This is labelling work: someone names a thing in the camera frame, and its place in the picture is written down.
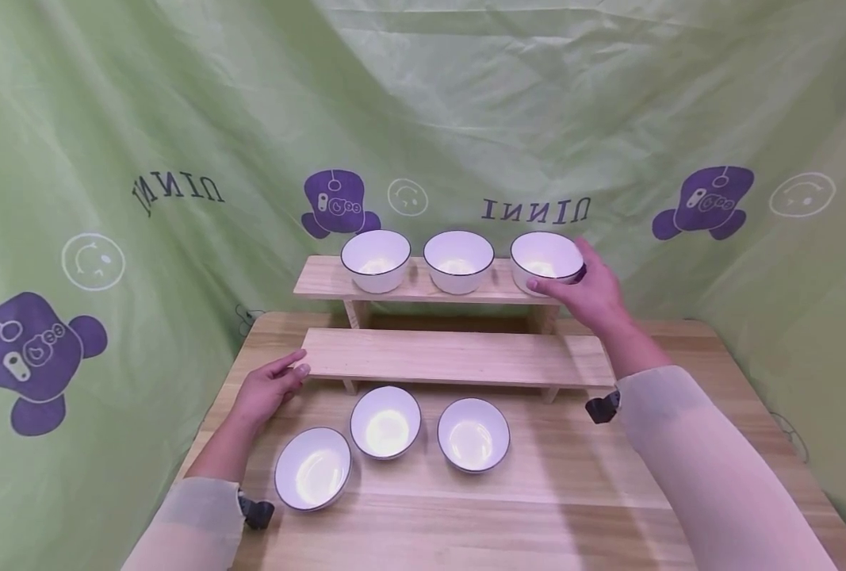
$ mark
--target green backdrop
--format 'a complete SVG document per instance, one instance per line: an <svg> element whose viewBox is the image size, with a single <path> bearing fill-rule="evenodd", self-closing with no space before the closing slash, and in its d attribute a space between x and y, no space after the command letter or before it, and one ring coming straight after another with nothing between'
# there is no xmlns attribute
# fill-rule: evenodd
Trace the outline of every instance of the green backdrop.
<svg viewBox="0 0 846 571"><path fill-rule="evenodd" d="M370 228L585 235L846 522L846 0L0 0L0 569L116 569Z"/></svg>

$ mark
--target bowl rim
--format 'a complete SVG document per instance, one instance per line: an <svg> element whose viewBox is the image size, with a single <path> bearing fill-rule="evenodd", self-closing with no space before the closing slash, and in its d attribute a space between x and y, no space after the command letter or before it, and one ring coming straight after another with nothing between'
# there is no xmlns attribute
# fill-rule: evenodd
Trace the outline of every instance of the bowl rim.
<svg viewBox="0 0 846 571"><path fill-rule="evenodd" d="M473 271L473 272L470 272L470 273L451 273L450 271L441 271L439 268L436 268L436 266L434 266L432 263L430 263L429 258L427 257L427 255L425 255L425 251L427 250L427 247L429 246L429 242L435 240L436 238L438 238L442 234L448 234L448 233L451 233L451 232L460 232L460 233L463 233L463 234L472 234L473 236L476 236L478 239L481 239L485 243L487 243L487 246L489 246L489 249L491 249L491 251L492 251L492 258L489 259L489 264L485 265L482 270L477 270L477 271ZM423 246L423 259L425 260L425 263L429 266L430 270L439 272L441 275L454 276L454 277L457 277L457 278L469 278L470 276L476 276L476 275L481 274L484 271L488 270L489 268L492 268L492 265L494 263L496 263L496 248L492 245L492 242L490 242L489 240L487 240L487 238L485 238L485 236L483 236L482 234L477 234L476 232L471 232L470 230L441 230L441 232L439 234L435 234L435 235L432 236L432 238L425 241L425 245Z"/></svg>
<svg viewBox="0 0 846 571"><path fill-rule="evenodd" d="M356 414L356 408L360 405L363 398L373 394L377 390L387 389L389 386L392 387L392 389L397 389L399 391L405 392L405 394L409 395L409 397L413 399L413 403L416 404L416 412L419 413L419 416L420 416L420 421L419 421L419 426L416 427L416 434L413 435L413 438L412 438L412 440L410 440L409 444L407 444L406 446L403 447L403 449L400 449L399 452L396 452L396 453L392 454L391 456L378 456L378 455L375 455L375 454L373 454L369 451L366 451L365 449L363 449L362 445L360 445L360 443L358 443L358 440L356 439L356 434L353 434L353 415ZM394 459L394 458L397 458L398 456L404 454L404 452L406 452L407 450L410 450L410 446L412 446L413 443L415 443L417 438L420 438L420 432L422 432L422 431L423 431L423 410L420 408L420 401L417 401L416 397L412 396L410 391L408 391L406 389L402 389L402 387L399 387L399 386L394 386L394 385L376 386L375 389L371 389L368 393L366 393L365 395L362 395L360 398L358 398L358 400L356 401L356 404L353 404L353 409L350 411L350 438L353 439L353 444L355 444L356 447L358 449L360 449L360 451L364 455L366 455L370 458L375 458L375 459Z"/></svg>
<svg viewBox="0 0 846 571"><path fill-rule="evenodd" d="M537 273L536 271L530 271L527 268L525 268L525 266L520 265L518 263L518 260L515 259L515 242L524 238L524 236L528 236L530 234L550 234L550 235L553 235L553 236L560 236L560 238L565 238L569 242L572 242L572 245L575 247L575 249L578 248L578 245L575 244L574 240L569 239L569 237L566 236L565 234L557 234L555 232L547 232L546 230L531 230L530 232L525 232L524 234L519 234L518 238L512 240L511 246L508 247L508 258L511 258L512 263L514 263L516 266L518 266L521 270L529 273L531 276L537 276L538 278L544 278L545 280L568 280L568 278L573 278L573 277L577 276L578 273L581 271L581 269L584 268L584 265L585 265L584 254L581 254L581 267L578 270L575 270L572 273L569 273L568 275L565 275L565 276L544 276L542 273Z"/></svg>
<svg viewBox="0 0 846 571"><path fill-rule="evenodd" d="M346 444L346 454L348 454L348 456L346 456L346 475L343 477L343 483L341 483L340 487L338 488L338 491L335 492L334 495L332 495L331 499L325 501L324 504L316 505L315 507L312 507L312 508L297 508L295 505L291 505L288 501L284 500L283 494L280 494L280 487L279 487L278 482L277 482L278 467L280 465L280 457L283 457L283 453L286 452L286 449L288 449L289 445L293 443L293 440L301 437L304 433L310 432L310 431L331 431L334 434L337 434L337 436L340 437L340 439L343 440L343 443ZM285 446L283 446L283 450L280 450L280 454L279 454L279 456L277 456L277 461L274 462L274 492L277 493L277 498L279 498L280 501L282 501L282 503L291 510L296 510L297 512L318 511L320 509L326 508L328 505L333 504L334 501L337 501L337 499L340 498L340 494L343 494L344 489L346 489L346 483L348 481L350 481L350 473L352 473L352 469L353 469L353 451L350 450L349 441L346 440L346 437L343 436L343 434L341 434L340 431L338 431L338 429L331 428L331 427L310 427L310 428L306 428L306 429L304 429L304 431L299 432L298 434L296 434L296 436L289 439L289 442L286 443Z"/></svg>
<svg viewBox="0 0 846 571"><path fill-rule="evenodd" d="M391 270L379 271L377 273L365 273L365 272L362 272L362 271L353 270L352 268L350 268L350 266L348 266L346 264L346 261L343 259L343 251L345 251L346 246L350 245L350 242L352 242L353 240L356 240L359 236L362 236L363 234L370 234L370 233L373 233L373 232L390 232L391 234L397 234L398 236L400 236L400 238L404 239L404 242L406 242L406 244L407 244L407 257L404 258L404 261L402 261L401 263L394 266ZM413 253L412 249L413 249L413 247L410 243L410 240L407 240L406 236L404 236L403 234L400 234L399 232L397 232L395 230L385 230L384 228L379 228L378 230L369 230L367 232L360 232L356 236L352 236L352 238L347 240L345 242L345 244L342 247L340 247L340 264L343 265L344 268L346 268L346 270L351 271L352 273L356 274L357 276L369 276L369 277L371 277L371 276L383 276L383 275L391 273L392 271L398 271L400 268L403 268L404 264L407 263L407 260L409 260L410 257L412 256L412 253Z"/></svg>
<svg viewBox="0 0 846 571"><path fill-rule="evenodd" d="M502 416L502 421L505 422L505 429L506 429L506 432L508 433L508 445L505 447L505 452L502 453L502 457L497 459L497 461L492 466L489 466L488 468L467 469L467 468L462 468L462 467L458 466L458 464L456 462L454 462L453 459L451 459L450 456L448 456L448 453L445 452L445 447L442 446L442 439L439 438L439 432L440 432L439 428L442 427L442 418L443 418L443 416L445 416L445 413L448 411L448 408L452 408L455 404L457 404L457 403L459 403L463 400L478 400L478 401L484 402L485 404L489 404L490 407L493 407L496 410L496 412L499 413L499 416ZM477 398L477 397L461 397L461 398L455 399L454 401L449 403L447 405L447 407L445 407L445 410L442 410L442 414L439 415L439 417L438 417L438 424L435 426L435 439L438 440L438 449L442 451L442 456L445 456L445 459L454 468L457 468L460 471L464 471L464 473L468 473L468 474L482 474L482 473L487 473L490 469L494 469L496 466L499 466L499 464L501 464L502 461L504 461L505 457L508 456L508 451L511 450L511 425L508 424L508 419L506 419L505 415L502 413L502 411L499 409L499 407L496 407L495 404L489 402L487 399Z"/></svg>

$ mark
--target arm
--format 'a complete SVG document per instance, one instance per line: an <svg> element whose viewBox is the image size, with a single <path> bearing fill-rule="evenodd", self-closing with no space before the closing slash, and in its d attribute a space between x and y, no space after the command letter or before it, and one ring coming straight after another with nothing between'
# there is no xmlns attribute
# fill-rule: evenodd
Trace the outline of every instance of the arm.
<svg viewBox="0 0 846 571"><path fill-rule="evenodd" d="M533 282L603 343L620 390L626 436L649 467L704 571L835 569L759 453L629 317L619 282L590 244L577 285Z"/></svg>
<svg viewBox="0 0 846 571"><path fill-rule="evenodd" d="M302 386L303 350L250 372L229 416L184 479L172 486L123 571L222 571L232 566L244 517L239 483L262 426Z"/></svg>

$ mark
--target sleeve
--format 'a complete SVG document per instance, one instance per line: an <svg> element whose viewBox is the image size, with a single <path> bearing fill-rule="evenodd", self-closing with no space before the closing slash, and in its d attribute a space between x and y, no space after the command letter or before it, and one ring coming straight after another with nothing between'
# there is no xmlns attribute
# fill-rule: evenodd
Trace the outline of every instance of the sleeve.
<svg viewBox="0 0 846 571"><path fill-rule="evenodd" d="M699 569L836 569L775 473L686 370L659 367L617 385L629 443Z"/></svg>
<svg viewBox="0 0 846 571"><path fill-rule="evenodd" d="M122 571L225 571L242 539L235 482L187 477L172 486Z"/></svg>

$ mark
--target white bowl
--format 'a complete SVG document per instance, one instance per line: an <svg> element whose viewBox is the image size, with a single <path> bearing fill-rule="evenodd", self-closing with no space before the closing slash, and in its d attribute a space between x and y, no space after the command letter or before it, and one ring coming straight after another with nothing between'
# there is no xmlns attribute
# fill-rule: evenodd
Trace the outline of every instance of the white bowl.
<svg viewBox="0 0 846 571"><path fill-rule="evenodd" d="M530 278L580 282L587 267L575 243L552 232L529 232L511 243L511 276L524 293L546 297L527 288Z"/></svg>
<svg viewBox="0 0 846 571"><path fill-rule="evenodd" d="M429 275L445 293L471 293L483 282L492 260L496 258L489 240L464 230L436 234L425 243L423 258Z"/></svg>
<svg viewBox="0 0 846 571"><path fill-rule="evenodd" d="M309 428L277 458L274 485L283 503L310 512L334 503L350 477L350 445L333 428Z"/></svg>
<svg viewBox="0 0 846 571"><path fill-rule="evenodd" d="M448 405L438 420L438 444L455 468L483 473L505 458L511 432L498 408L479 398Z"/></svg>
<svg viewBox="0 0 846 571"><path fill-rule="evenodd" d="M420 405L396 386L371 390L350 415L350 434L358 449L378 459L397 458L420 432Z"/></svg>
<svg viewBox="0 0 846 571"><path fill-rule="evenodd" d="M352 236L340 251L340 261L358 288L387 293L404 281L410 241L391 230L371 230Z"/></svg>

